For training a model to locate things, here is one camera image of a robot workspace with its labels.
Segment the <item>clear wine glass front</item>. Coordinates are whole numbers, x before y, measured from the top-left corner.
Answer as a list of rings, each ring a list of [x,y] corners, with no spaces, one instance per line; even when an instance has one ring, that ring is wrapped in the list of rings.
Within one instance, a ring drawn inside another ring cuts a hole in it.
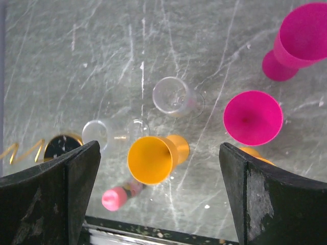
[[[160,112],[176,118],[196,118],[201,115],[205,105],[203,96],[178,77],[165,77],[157,82],[152,100]]]

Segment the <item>yellow wine glass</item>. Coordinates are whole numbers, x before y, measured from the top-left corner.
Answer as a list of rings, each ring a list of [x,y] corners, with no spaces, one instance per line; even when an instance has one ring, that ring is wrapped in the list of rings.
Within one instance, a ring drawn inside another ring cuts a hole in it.
[[[145,136],[130,147],[127,165],[136,180],[156,185],[164,181],[176,166],[184,163],[189,154],[189,144],[180,135]]]
[[[259,160],[261,160],[261,161],[264,161],[264,162],[266,162],[266,163],[269,163],[269,164],[275,166],[275,164],[273,164],[271,161],[269,161],[269,160],[263,158],[263,157],[261,156],[261,154],[260,154],[257,150],[255,150],[255,149],[253,149],[253,148],[249,148],[249,147],[241,147],[240,150],[244,151],[245,153],[247,153],[247,154],[249,154],[249,155],[251,155],[251,156],[253,156],[253,157],[255,157],[255,158],[257,158],[257,159],[259,159]]]

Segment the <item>clear wine glass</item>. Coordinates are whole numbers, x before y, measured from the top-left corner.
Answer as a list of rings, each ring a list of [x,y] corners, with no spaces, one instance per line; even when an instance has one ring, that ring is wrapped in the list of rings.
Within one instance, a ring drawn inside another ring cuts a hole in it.
[[[203,96],[178,77],[165,77],[157,82],[152,100],[160,112],[176,118],[196,118],[201,115],[205,105]]]
[[[119,148],[130,147],[137,139],[150,135],[148,124],[142,119],[94,119],[82,130],[84,144],[97,141],[102,155],[110,155]]]

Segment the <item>aluminium rail frame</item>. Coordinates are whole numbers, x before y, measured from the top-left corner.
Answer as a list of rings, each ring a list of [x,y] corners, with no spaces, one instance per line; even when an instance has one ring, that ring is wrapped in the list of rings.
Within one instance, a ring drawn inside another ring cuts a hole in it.
[[[78,244],[238,244],[238,242],[86,216]]]

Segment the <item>small pink bottle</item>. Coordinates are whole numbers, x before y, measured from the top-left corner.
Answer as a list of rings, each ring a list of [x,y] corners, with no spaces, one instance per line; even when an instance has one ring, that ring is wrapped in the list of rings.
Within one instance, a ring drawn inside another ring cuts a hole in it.
[[[137,196],[145,188],[145,185],[135,179],[131,179],[120,186],[116,186],[104,192],[102,205],[109,211],[117,211],[126,202]]]

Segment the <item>pink wine glass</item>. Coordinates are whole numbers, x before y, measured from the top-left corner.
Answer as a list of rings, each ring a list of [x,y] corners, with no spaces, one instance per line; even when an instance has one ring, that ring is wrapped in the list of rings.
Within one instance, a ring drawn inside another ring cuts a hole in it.
[[[262,61],[264,74],[286,81],[301,68],[326,59],[326,3],[301,5],[283,20],[273,49]]]
[[[237,142],[259,146],[269,143],[280,133],[284,115],[274,97],[262,91],[249,90],[227,103],[223,123],[227,133]]]

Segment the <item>yellow wine glass front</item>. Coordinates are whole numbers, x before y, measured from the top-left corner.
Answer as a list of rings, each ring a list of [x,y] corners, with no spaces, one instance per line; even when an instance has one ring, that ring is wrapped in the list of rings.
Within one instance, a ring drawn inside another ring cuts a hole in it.
[[[251,155],[251,156],[253,156],[253,157],[255,157],[255,158],[257,158],[257,159],[259,159],[259,160],[261,160],[261,161],[264,161],[264,162],[266,162],[266,163],[269,163],[269,164],[275,166],[275,164],[273,164],[271,161],[269,161],[269,160],[263,158],[263,157],[261,156],[261,154],[260,154],[257,150],[255,150],[255,149],[253,149],[253,148],[249,148],[249,147],[241,147],[240,150],[244,151],[245,153],[247,153],[247,154],[249,154],[249,155]]]

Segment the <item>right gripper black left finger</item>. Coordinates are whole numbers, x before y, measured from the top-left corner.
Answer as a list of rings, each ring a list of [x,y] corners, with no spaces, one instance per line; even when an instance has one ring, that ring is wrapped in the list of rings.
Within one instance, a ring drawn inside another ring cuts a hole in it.
[[[77,244],[100,160],[91,141],[1,177],[1,244]]]

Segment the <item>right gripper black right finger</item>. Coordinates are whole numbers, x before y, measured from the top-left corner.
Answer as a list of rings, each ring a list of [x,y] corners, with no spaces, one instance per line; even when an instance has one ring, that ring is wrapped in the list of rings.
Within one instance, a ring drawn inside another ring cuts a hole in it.
[[[219,162],[239,244],[326,244],[326,183],[230,143],[220,145]]]

